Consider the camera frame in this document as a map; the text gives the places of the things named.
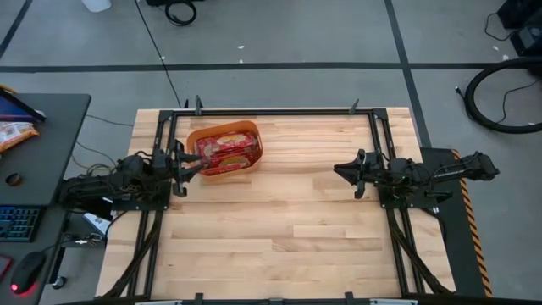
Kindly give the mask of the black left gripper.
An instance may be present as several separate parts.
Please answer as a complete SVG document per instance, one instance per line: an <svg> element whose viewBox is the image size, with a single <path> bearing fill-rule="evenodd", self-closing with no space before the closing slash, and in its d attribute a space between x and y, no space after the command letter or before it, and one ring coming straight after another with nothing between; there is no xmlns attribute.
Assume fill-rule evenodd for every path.
<svg viewBox="0 0 542 305"><path fill-rule="evenodd" d="M180 175L179 154L184 152L184 146L178 140L174 141L172 148L164 151L161 148L152 150L152 176L157 181L174 180L173 194L177 197L186 196L186 188L183 186ZM185 155L186 163L194 163L202 159L198 155ZM191 180L204 168L203 165L196 165L190 168L185 168L185 180Z"/></svg>

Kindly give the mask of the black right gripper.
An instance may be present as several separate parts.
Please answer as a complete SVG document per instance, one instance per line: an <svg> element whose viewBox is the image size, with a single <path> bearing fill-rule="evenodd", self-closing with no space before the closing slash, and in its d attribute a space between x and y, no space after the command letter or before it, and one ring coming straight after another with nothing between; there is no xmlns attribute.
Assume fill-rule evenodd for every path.
<svg viewBox="0 0 542 305"><path fill-rule="evenodd" d="M379 164L378 158L379 154L376 152L365 152L359 149L355 163L335 164L334 172L339 173L339 176L352 186L356 186L355 198L362 198L366 183L374 186L390 186L390 173Z"/></svg>

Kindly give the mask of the red popcorn bag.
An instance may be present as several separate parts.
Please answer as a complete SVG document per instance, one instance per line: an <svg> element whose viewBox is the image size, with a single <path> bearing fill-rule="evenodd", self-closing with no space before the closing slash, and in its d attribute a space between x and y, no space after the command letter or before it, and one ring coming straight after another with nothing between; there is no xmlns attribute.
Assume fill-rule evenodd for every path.
<svg viewBox="0 0 542 305"><path fill-rule="evenodd" d="M258 148L258 139L250 131L231 131L196 140L195 153L203 157L217 157L230 153L250 152Z"/></svg>
<svg viewBox="0 0 542 305"><path fill-rule="evenodd" d="M220 175L253 166L257 158L253 153L237 153L213 156L209 161L205 175Z"/></svg>

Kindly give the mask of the orange plastic basket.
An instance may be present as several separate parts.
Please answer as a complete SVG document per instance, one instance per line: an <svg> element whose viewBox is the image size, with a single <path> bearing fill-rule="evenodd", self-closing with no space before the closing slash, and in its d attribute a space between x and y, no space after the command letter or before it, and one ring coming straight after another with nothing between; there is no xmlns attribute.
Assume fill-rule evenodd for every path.
<svg viewBox="0 0 542 305"><path fill-rule="evenodd" d="M223 173L223 174L220 174L220 175L209 176L209 175L205 175L203 173L203 171L206 169L206 167L207 167L207 165L208 165L208 163L209 163L209 161L211 160L212 157L211 158L202 157L201 160L194 162L193 165L203 165L204 166L204 168L200 171L200 175L202 176L203 180L206 180L206 181L222 180L222 179L228 178L228 177L233 176L233 175L248 174L248 173L251 173L251 172L253 172L253 171L255 171L255 170L257 170L259 168L259 164L260 164L260 161L261 161L262 156L263 156L263 142L262 142L262 138L260 136L259 129L257 128L257 125L255 123L253 123L252 121L250 121L250 120L236 121L236 122L232 122L232 123L228 123L228 124L216 125L216 126L212 126L212 127L208 127L208 128L204 128L204 129L200 129L200 130L195 130L195 131L191 132L188 135L187 139L186 139L187 149L190 152L190 154L195 154L195 155L201 156L201 155L195 153L194 147L195 147L196 140L201 139L201 138L205 138L205 137L209 137L209 136L217 136L219 134L228 133L228 132L231 132L231 131L250 131L257 137L258 144L259 144L258 148L252 149L250 152L233 152L233 153L230 153L230 154L253 153L255 155L255 157L257 158L256 163L254 163L253 166L245 168L245 169L240 169L240 170L236 170L236 171L232 171L232 172L228 172L228 173Z"/></svg>

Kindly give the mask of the black angled panel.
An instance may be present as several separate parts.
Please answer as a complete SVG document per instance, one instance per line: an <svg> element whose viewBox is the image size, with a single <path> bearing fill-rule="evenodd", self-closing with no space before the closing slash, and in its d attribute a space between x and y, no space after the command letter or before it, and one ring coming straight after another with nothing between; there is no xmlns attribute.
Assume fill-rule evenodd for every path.
<svg viewBox="0 0 542 305"><path fill-rule="evenodd" d="M83 201L72 202L68 210L73 212L82 212L83 214L93 214L101 219L112 220L112 203L108 200L99 198L86 199Z"/></svg>

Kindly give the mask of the white box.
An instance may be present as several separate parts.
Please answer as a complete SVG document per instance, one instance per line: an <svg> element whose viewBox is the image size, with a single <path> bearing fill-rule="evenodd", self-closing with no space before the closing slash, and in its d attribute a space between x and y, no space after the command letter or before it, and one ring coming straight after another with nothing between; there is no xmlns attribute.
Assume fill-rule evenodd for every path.
<svg viewBox="0 0 542 305"><path fill-rule="evenodd" d="M108 234L108 229L109 229L109 226L111 225L110 220L102 219L91 213L84 213L83 219L85 219L90 225L92 225L103 236L106 236Z"/></svg>

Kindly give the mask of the black plate with hazard stripe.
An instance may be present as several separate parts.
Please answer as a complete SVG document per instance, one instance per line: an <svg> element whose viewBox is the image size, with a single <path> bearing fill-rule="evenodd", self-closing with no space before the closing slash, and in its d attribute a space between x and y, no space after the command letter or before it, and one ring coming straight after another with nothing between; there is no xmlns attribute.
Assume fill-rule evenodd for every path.
<svg viewBox="0 0 542 305"><path fill-rule="evenodd" d="M448 180L432 185L435 192L446 193L434 208L439 217L450 271L439 281L449 290L469 297L493 295L467 181Z"/></svg>

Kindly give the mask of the black desk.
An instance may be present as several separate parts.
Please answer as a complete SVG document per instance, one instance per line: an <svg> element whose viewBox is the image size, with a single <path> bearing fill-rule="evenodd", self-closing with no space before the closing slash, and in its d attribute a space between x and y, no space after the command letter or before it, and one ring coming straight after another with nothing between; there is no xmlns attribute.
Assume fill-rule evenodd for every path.
<svg viewBox="0 0 542 305"><path fill-rule="evenodd" d="M40 135L24 141L0 158L0 206L44 208L33 242L0 242L0 254L12 264L0 279L0 305L37 305L53 267L68 212L56 202L70 156L91 102L88 94L20 93L18 98L47 116L37 126ZM8 175L19 173L23 182L11 187ZM46 249L44 267L33 289L25 295L10 291L15 267L29 252Z"/></svg>

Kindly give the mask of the orange snack bag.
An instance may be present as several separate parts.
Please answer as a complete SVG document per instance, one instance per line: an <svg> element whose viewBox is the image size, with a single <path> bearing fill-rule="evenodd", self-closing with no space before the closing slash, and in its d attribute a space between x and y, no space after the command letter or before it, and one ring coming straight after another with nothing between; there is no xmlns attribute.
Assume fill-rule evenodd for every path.
<svg viewBox="0 0 542 305"><path fill-rule="evenodd" d="M0 154L40 133L29 122L0 122Z"/></svg>

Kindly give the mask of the backlit black keyboard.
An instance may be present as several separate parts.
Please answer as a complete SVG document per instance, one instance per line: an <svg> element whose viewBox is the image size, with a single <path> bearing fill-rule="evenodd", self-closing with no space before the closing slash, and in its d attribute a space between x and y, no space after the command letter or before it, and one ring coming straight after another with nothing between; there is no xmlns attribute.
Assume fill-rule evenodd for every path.
<svg viewBox="0 0 542 305"><path fill-rule="evenodd" d="M0 206L0 242L33 242L44 208Z"/></svg>

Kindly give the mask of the laptop with blue screen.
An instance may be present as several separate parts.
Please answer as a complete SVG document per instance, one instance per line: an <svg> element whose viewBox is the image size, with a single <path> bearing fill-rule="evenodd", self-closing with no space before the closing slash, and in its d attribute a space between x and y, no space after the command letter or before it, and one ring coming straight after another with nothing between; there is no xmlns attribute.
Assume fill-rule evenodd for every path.
<svg viewBox="0 0 542 305"><path fill-rule="evenodd" d="M0 88L0 122L45 122L46 116Z"/></svg>

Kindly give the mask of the black computer mouse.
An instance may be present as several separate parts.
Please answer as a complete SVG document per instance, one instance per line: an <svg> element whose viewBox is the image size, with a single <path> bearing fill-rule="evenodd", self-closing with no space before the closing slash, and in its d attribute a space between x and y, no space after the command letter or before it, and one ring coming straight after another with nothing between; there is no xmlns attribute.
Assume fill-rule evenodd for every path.
<svg viewBox="0 0 542 305"><path fill-rule="evenodd" d="M15 295L28 294L33 289L46 258L43 251L27 253L12 274L10 291Z"/></svg>

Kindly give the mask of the black equipment box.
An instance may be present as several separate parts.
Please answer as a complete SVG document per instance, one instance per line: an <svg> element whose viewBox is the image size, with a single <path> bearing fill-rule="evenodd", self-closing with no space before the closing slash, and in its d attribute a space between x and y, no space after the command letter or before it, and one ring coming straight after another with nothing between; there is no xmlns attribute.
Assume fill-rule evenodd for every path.
<svg viewBox="0 0 542 305"><path fill-rule="evenodd" d="M497 11L520 57L542 57L542 0L505 0Z"/></svg>

